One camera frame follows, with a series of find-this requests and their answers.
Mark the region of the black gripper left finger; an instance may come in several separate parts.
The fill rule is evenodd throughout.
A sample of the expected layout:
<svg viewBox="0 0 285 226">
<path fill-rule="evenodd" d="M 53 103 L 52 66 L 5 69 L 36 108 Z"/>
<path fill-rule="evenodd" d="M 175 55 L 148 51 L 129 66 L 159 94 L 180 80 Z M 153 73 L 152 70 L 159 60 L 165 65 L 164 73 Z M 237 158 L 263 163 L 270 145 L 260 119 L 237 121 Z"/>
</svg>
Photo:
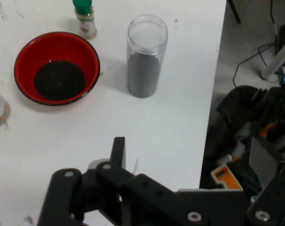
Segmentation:
<svg viewBox="0 0 285 226">
<path fill-rule="evenodd" d="M 116 137 L 111 156 L 81 173 L 61 169 L 50 180 L 40 226 L 82 226 L 98 210 L 116 226 L 201 226 L 204 215 L 187 200 L 144 174 L 122 167 L 125 138 Z"/>
</svg>

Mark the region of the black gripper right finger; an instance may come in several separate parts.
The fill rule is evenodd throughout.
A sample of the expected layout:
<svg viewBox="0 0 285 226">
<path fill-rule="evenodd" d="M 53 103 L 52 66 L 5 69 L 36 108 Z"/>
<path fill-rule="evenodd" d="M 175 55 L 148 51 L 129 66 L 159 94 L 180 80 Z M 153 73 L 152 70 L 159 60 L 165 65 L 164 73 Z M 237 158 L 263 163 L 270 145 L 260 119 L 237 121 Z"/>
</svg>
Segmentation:
<svg viewBox="0 0 285 226">
<path fill-rule="evenodd" d="M 285 164 L 248 208 L 249 226 L 285 226 Z"/>
</svg>

